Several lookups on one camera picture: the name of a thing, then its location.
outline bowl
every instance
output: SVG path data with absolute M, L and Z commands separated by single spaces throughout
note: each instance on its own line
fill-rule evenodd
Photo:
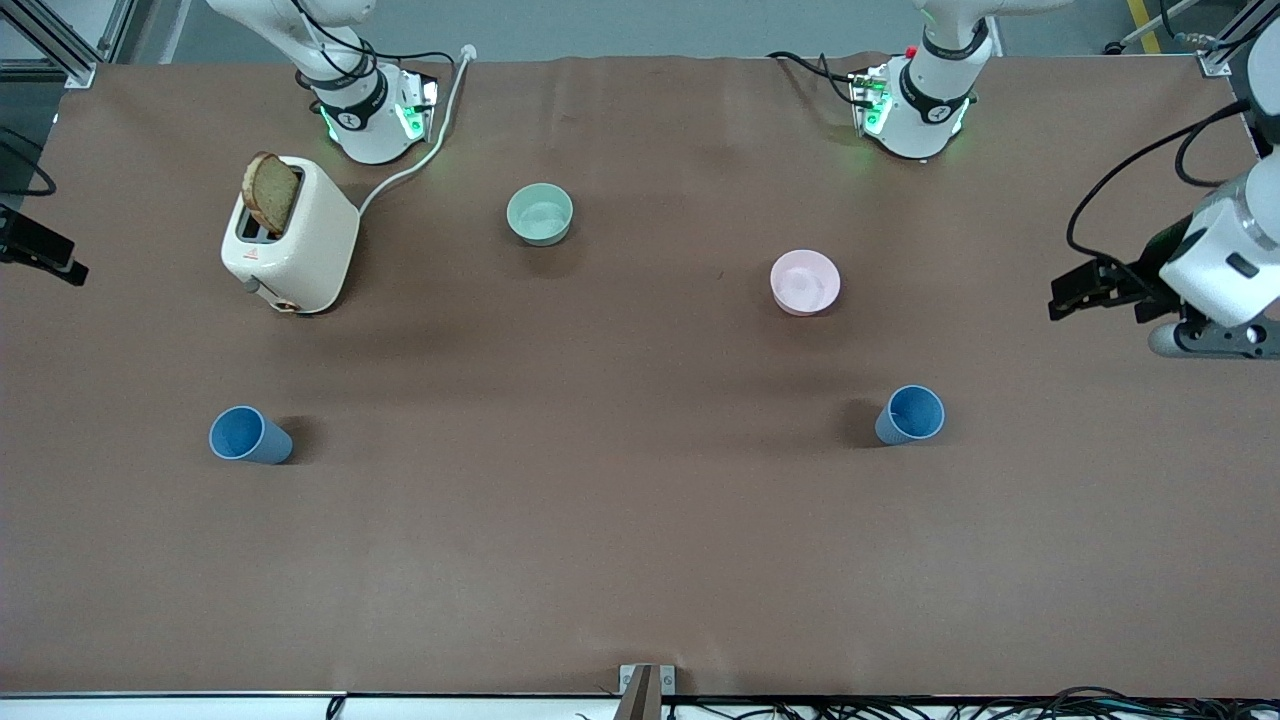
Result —
M 520 188 L 507 202 L 507 224 L 529 245 L 545 247 L 564 240 L 573 218 L 573 201 L 547 182 Z
M 840 295 L 840 270 L 822 252 L 792 250 L 773 263 L 769 273 L 773 300 L 792 315 L 813 315 Z

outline metal bracket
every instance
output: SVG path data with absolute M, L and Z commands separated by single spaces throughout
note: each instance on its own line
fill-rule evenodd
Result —
M 627 685 L 631 684 L 631 678 L 635 675 L 636 667 L 644 664 L 635 665 L 620 665 L 618 666 L 618 692 L 627 692 Z M 675 665 L 655 665 L 658 669 L 658 679 L 662 680 L 659 687 L 662 688 L 662 696 L 676 694 L 676 666 Z
M 63 87 L 67 90 L 88 90 L 93 87 L 93 78 L 97 77 L 97 63 L 88 64 L 88 76 L 67 76 Z
M 666 676 L 666 669 L 671 667 L 671 680 L 672 687 L 675 687 L 676 669 L 671 665 L 663 665 L 663 673 L 659 673 L 658 665 L 623 665 L 618 670 L 618 675 L 622 676 L 623 673 L 627 673 L 627 667 L 631 667 L 631 671 L 626 675 L 626 692 L 618 701 L 613 720 L 660 720 L 663 691 L 659 688 L 663 688 L 664 683 L 660 682 L 659 675 Z
M 1226 60 L 1211 63 L 1210 54 L 1197 53 L 1196 60 L 1201 64 L 1201 74 L 1204 77 L 1231 77 L 1231 65 Z
M 51 10 L 46 0 L 0 0 L 0 17 L 67 73 L 67 87 L 93 85 L 93 65 L 106 58 Z

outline black cable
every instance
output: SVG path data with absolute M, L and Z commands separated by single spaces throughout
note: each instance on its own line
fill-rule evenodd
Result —
M 794 707 L 783 702 L 774 703 L 773 710 L 776 712 L 780 712 L 787 720 L 806 720 L 804 715 L 800 715 L 799 711 L 796 711 Z
M 719 715 L 721 717 L 726 717 L 727 720 L 746 720 L 748 717 L 756 717 L 756 716 L 760 716 L 760 715 L 773 715 L 774 712 L 777 712 L 776 707 L 769 707 L 767 710 L 753 710 L 753 711 L 745 712 L 742 715 L 730 715 L 728 712 L 721 712 L 719 710 L 716 710 L 714 707 L 708 707 L 705 705 L 696 705 L 695 703 L 694 707 L 698 707 L 700 710 L 705 710 L 707 712 L 712 712 L 714 715 Z
M 819 54 L 818 55 L 818 61 L 822 63 L 822 69 L 827 74 L 827 82 L 831 83 L 831 91 L 835 92 L 837 97 L 840 97 L 845 102 L 849 102 L 854 108 L 861 108 L 864 110 L 870 110 L 872 108 L 874 108 L 874 105 L 872 105 L 870 102 L 868 102 L 865 100 L 854 100 L 852 97 L 850 97 L 849 95 L 845 95 L 840 90 L 840 86 L 836 85 L 836 78 L 832 77 L 832 74 L 831 74 L 831 67 L 827 65 L 827 55 Z M 849 78 L 846 77 L 846 78 L 844 78 L 844 81 L 849 82 Z
M 1043 710 L 1041 710 L 1041 714 L 1036 717 L 1036 720 L 1043 720 L 1046 716 L 1050 720 L 1057 720 L 1061 712 L 1068 714 L 1070 717 L 1093 717 L 1094 720 L 1101 720 L 1101 716 L 1105 714 L 1100 714 L 1096 708 L 1098 698 L 1093 696 L 1075 697 L 1082 693 L 1101 694 L 1105 698 L 1124 697 L 1116 691 L 1097 685 L 1066 688 L 1053 696 L 1053 700 Z
M 1249 102 L 1247 100 L 1239 100 L 1235 102 L 1235 105 L 1238 109 L 1230 113 L 1231 115 L 1236 113 L 1243 113 L 1249 108 Z M 1183 138 L 1181 145 L 1178 146 L 1178 154 L 1174 155 L 1174 172 L 1178 173 L 1178 179 L 1185 182 L 1187 184 L 1196 187 L 1220 187 L 1222 183 L 1226 182 L 1226 181 L 1207 181 L 1197 178 L 1190 173 L 1188 173 L 1185 167 L 1187 151 L 1190 150 L 1192 143 L 1196 142 L 1196 138 L 1199 137 L 1199 133 L 1204 132 L 1204 128 L 1213 124 L 1217 120 L 1202 120 L 1199 124 L 1196 126 L 1194 129 L 1192 129 L 1192 132 L 1187 133 L 1187 137 Z
M 329 707 L 324 711 L 324 720 L 337 720 L 344 705 L 347 705 L 347 696 L 338 694 L 329 698 Z
M 1116 176 L 1119 176 L 1125 168 L 1128 168 L 1129 165 L 1137 163 L 1143 156 L 1146 156 L 1146 155 L 1148 155 L 1148 154 L 1151 154 L 1151 152 L 1153 152 L 1153 151 L 1164 147 L 1165 145 L 1169 145 L 1170 142 L 1178 140 L 1179 137 L 1183 137 L 1183 136 L 1190 133 L 1201 123 L 1212 124 L 1212 123 L 1216 123 L 1216 122 L 1221 120 L 1222 118 L 1229 118 L 1229 117 L 1239 113 L 1242 110 L 1242 108 L 1240 108 L 1242 102 L 1243 101 L 1231 102 L 1230 105 L 1222 108 L 1221 110 L 1217 110 L 1216 113 L 1213 113 L 1212 115 L 1204 118 L 1203 120 L 1198 120 L 1196 123 L 1192 123 L 1192 124 L 1184 127 L 1180 131 L 1169 133 L 1165 137 L 1162 137 L 1162 138 L 1152 142 L 1151 145 L 1147 145 L 1142 150 L 1138 150 L 1133 155 L 1129 155 L 1128 158 L 1125 158 L 1124 160 L 1121 160 L 1115 168 L 1111 168 L 1111 170 L 1107 172 L 1107 174 L 1102 176 L 1102 179 L 1100 179 L 1098 183 L 1094 184 L 1093 188 L 1089 190 L 1088 193 L 1085 193 L 1084 199 L 1080 200 L 1080 204 L 1076 205 L 1075 210 L 1071 213 L 1071 218 L 1066 222 L 1066 245 L 1068 245 L 1068 247 L 1070 247 L 1071 250 L 1075 250 L 1076 252 L 1080 252 L 1083 255 L 1088 255 L 1091 258 L 1096 258 L 1098 260 L 1108 263 L 1110 265 L 1115 266 L 1120 272 L 1123 272 L 1126 275 L 1129 275 L 1129 279 L 1132 279 L 1134 283 L 1137 283 L 1138 287 L 1140 287 L 1148 295 L 1151 295 L 1152 297 L 1158 297 L 1160 293 L 1157 293 L 1155 291 L 1155 288 L 1152 288 L 1151 284 L 1147 283 L 1147 281 L 1144 281 L 1140 277 L 1138 277 L 1137 273 L 1134 273 L 1132 269 L 1129 269 L 1128 265 L 1125 265 L 1124 263 L 1121 263 L 1120 260 L 1117 260 L 1115 256 L 1108 255 L 1106 252 L 1102 252 L 1101 250 L 1093 250 L 1092 247 L 1085 247 L 1085 246 L 1075 242 L 1075 225 L 1080 220 L 1080 215 L 1084 213 L 1084 209 L 1088 208 L 1089 202 L 1094 197 L 1097 197 L 1097 195 L 1102 191 L 1102 188 L 1106 187 L 1106 184 L 1108 182 L 1111 182 L 1112 178 L 1115 178 Z M 997 716 L 991 717 L 988 720 L 1000 720 L 1005 715 L 997 715 Z
M 18 138 L 26 141 L 27 143 L 29 143 L 36 150 L 41 150 L 41 146 L 40 146 L 38 142 L 31 140 L 29 137 L 19 133 L 17 131 L 12 131 L 9 128 L 0 128 L 0 132 L 5 132 L 8 135 L 18 137 Z M 13 155 L 14 158 L 17 158 L 18 160 L 20 160 L 23 165 L 27 165 L 28 168 L 31 168 L 31 170 L 33 173 L 36 173 L 36 176 L 40 177 L 41 182 L 45 183 L 44 188 L 37 188 L 37 190 L 28 190 L 28 188 L 3 190 L 3 188 L 0 188 L 0 192 L 6 193 L 6 195 L 17 195 L 19 197 L 49 197 L 50 195 L 58 192 L 58 183 L 54 182 L 54 178 L 49 177 L 49 173 L 46 173 L 44 170 L 44 168 L 40 167 L 40 163 L 37 163 L 36 160 L 32 160 L 31 158 L 27 158 L 17 147 L 14 147 L 13 145 L 9 145 L 4 140 L 0 140 L 0 150 L 4 150 L 5 152 L 8 152 L 8 154 Z
M 447 60 L 449 63 L 451 68 L 456 68 L 457 67 L 457 63 L 454 63 L 454 60 L 453 60 L 453 55 L 449 55 L 448 53 L 440 53 L 439 50 L 430 50 L 430 51 L 426 51 L 426 53 L 412 53 L 412 54 L 408 54 L 408 55 L 393 55 L 390 53 L 379 53 L 378 50 L 374 49 L 372 45 L 370 45 L 369 42 L 364 41 L 364 40 L 361 40 L 362 47 L 356 47 L 355 45 L 347 42 L 346 40 L 342 40 L 342 38 L 337 37 L 335 35 L 333 35 L 332 32 L 329 32 L 328 28 L 325 28 L 324 26 L 321 26 L 320 23 L 317 23 L 316 19 L 315 19 L 315 17 L 312 17 L 311 13 L 306 8 L 302 6 L 301 0 L 291 0 L 291 1 L 293 3 L 293 6 L 298 9 L 298 13 L 301 13 L 302 17 L 306 18 L 307 22 L 311 23 L 311 27 L 314 27 L 317 31 L 320 31 L 320 35 L 328 37 L 329 40 L 332 40 L 334 42 L 337 42 L 338 45 L 342 45 L 343 47 L 347 47 L 348 50 L 356 50 L 356 51 L 360 51 L 360 53 L 366 53 L 366 47 L 367 47 L 367 53 L 370 53 L 374 58 L 381 58 L 384 60 L 419 60 L 419 59 L 422 59 L 422 58 L 443 58 L 444 60 Z
M 901 698 L 893 698 L 893 700 L 868 698 L 868 702 L 883 707 L 886 712 L 892 714 L 893 717 L 896 717 L 897 720 L 908 720 L 908 717 L 897 710 L 899 707 L 901 707 L 902 710 L 911 711 L 918 720 L 933 720 L 927 712 Z
M 836 82 L 837 81 L 838 82 L 849 82 L 847 73 L 844 74 L 844 76 L 836 76 L 835 73 L 832 73 L 831 72 L 831 65 L 827 64 L 827 55 L 826 54 L 819 54 L 818 55 L 818 63 L 820 63 L 822 67 L 814 65 L 814 64 L 809 63 L 809 60 L 805 60 L 804 58 L 796 55 L 795 53 L 787 53 L 785 50 L 780 50 L 777 53 L 769 53 L 768 55 L 765 55 L 765 58 L 769 58 L 771 60 L 791 60 L 792 63 L 796 63 L 797 65 L 800 65 L 801 68 L 809 70 L 810 73 L 813 73 L 815 76 L 820 76 L 820 77 L 827 78 L 827 82 L 831 83 L 831 90 L 835 91 L 836 96 L 840 97 L 841 100 L 844 100 L 845 102 L 847 102 L 847 104 L 850 104 L 850 105 L 852 105 L 855 108 L 863 108 L 863 109 L 872 108 L 870 102 L 867 102 L 865 100 L 854 100 L 852 97 L 850 97 L 849 95 L 845 95 L 845 92 L 840 90 L 840 86 L 836 85 Z M 858 69 L 854 69 L 854 70 L 850 70 L 850 72 L 856 73 L 856 72 L 861 72 L 861 70 L 865 70 L 865 69 L 867 68 L 858 68 Z
M 1258 38 L 1260 35 L 1262 35 L 1262 31 L 1267 29 L 1268 24 L 1271 24 L 1271 18 L 1262 20 L 1261 23 L 1254 26 L 1253 29 L 1244 33 L 1242 37 L 1236 40 L 1233 40 L 1230 42 L 1217 44 L 1216 46 L 1213 46 L 1212 51 L 1216 53 L 1219 50 L 1235 50 L 1236 47 L 1244 45 L 1245 42 L 1253 42 L 1254 40 Z
M 1176 37 L 1178 33 L 1174 32 L 1174 26 L 1169 22 L 1169 0 L 1158 0 L 1160 3 L 1160 24 L 1165 26 L 1165 32 L 1169 37 Z
M 365 68 L 365 72 L 360 73 L 358 76 L 356 73 L 352 73 L 349 70 L 344 70 L 344 69 L 339 68 L 338 63 L 333 61 L 333 58 L 329 56 L 329 53 L 324 49 L 323 45 L 320 46 L 320 56 L 324 58 L 324 61 L 329 63 L 329 67 L 333 68 L 335 72 L 338 72 L 342 77 L 348 78 L 348 79 L 365 79 L 366 77 L 369 77 L 369 76 L 371 76 L 371 74 L 374 74 L 374 73 L 378 72 L 378 60 L 376 59 L 369 60 L 370 55 L 374 54 L 374 46 L 372 46 L 372 44 L 370 44 L 367 40 L 364 40 L 364 38 L 360 40 L 360 44 L 364 46 L 364 49 L 356 49 L 356 50 L 360 50 L 360 65 L 358 67 Z
M 809 60 L 805 60 L 804 58 L 801 58 L 800 55 L 796 55 L 795 53 L 787 53 L 786 50 L 778 50 L 777 53 L 769 53 L 768 55 L 765 55 L 765 58 L 768 58 L 771 60 L 791 60 L 792 63 L 800 65 L 801 68 L 809 70 L 810 73 L 813 73 L 815 76 L 822 76 L 824 78 L 831 78 L 831 72 L 829 70 L 823 70 L 818 65 L 812 64 Z

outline gray floor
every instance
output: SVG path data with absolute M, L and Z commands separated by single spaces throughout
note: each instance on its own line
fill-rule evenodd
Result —
M 1174 19 L 1175 29 L 1215 32 L 1243 0 L 1203 0 Z M 1147 10 L 1157 14 L 1157 0 Z M 205 0 L 145 0 L 132 23 L 132 63 L 284 63 L 262 38 L 214 13 Z M 1052 13 L 1002 18 L 1009 55 L 1093 55 L 1134 29 L 1126 0 L 1075 0 Z M 908 0 L 381 0 L 361 36 L 387 53 L 457 51 L 471 42 L 481 61 L 562 56 L 762 56 L 790 50 L 814 56 L 900 51 L 920 38 Z M 1162 31 L 1164 51 L 1179 51 Z M 1135 45 L 1129 51 L 1142 51 Z M 0 82 L 0 126 L 42 141 L 56 111 L 58 83 Z M 0 156 L 0 190 L 29 178 Z M 20 199 L 0 195 L 18 205 Z
M 1124 0 L 1076 0 L 1039 18 L 1010 18 L 1010 54 L 1082 55 L 1133 29 Z M 456 50 L 481 60 L 562 56 L 760 56 L 791 50 L 813 56 L 900 51 L 916 44 L 920 14 L 906 0 L 384 0 L 360 33 L 396 53 Z M 175 63 L 280 61 L 261 38 L 196 0 L 173 54 Z

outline white power cord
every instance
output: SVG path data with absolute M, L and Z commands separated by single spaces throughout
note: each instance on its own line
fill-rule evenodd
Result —
M 458 97 L 458 88 L 462 87 L 462 77 L 467 72 L 467 65 L 471 64 L 471 60 L 475 59 L 476 59 L 476 46 L 471 44 L 463 45 L 462 63 L 458 64 L 458 73 L 453 77 L 453 87 L 449 88 L 449 100 L 444 106 L 444 122 L 440 123 L 440 133 L 435 136 L 435 145 L 431 146 L 431 150 L 426 155 L 424 155 L 421 160 L 413 163 L 413 167 L 406 168 L 380 182 L 378 187 L 375 187 L 372 192 L 369 193 L 369 197 L 366 197 L 365 201 L 360 204 L 361 215 L 365 214 L 365 210 L 369 208 L 369 204 L 372 202 L 374 199 L 378 197 L 384 190 L 425 168 L 426 164 L 431 161 L 431 158 L 435 158 L 435 154 L 440 151 L 440 146 L 444 145 L 444 136 L 449 132 L 449 123 L 453 120 L 453 104 Z

